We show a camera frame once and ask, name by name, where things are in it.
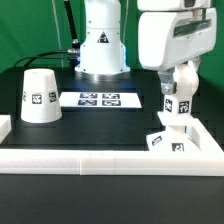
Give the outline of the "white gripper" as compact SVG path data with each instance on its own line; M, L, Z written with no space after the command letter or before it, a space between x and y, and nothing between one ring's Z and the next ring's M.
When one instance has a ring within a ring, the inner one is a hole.
M216 30L215 8L206 9L198 21L192 11L144 12L138 25L140 64L144 69L164 71L190 60L189 66L198 71L198 56L214 48ZM164 95L176 93L172 72L160 73L159 78Z

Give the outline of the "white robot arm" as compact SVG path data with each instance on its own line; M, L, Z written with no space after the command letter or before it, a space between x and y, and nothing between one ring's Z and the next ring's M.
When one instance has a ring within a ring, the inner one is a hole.
M109 80L128 72L126 49L120 40L119 0L84 0L86 39L76 71ZM162 92L176 92L173 73L184 62L193 68L216 42L217 12L211 0L137 0L138 57L143 68L159 74Z

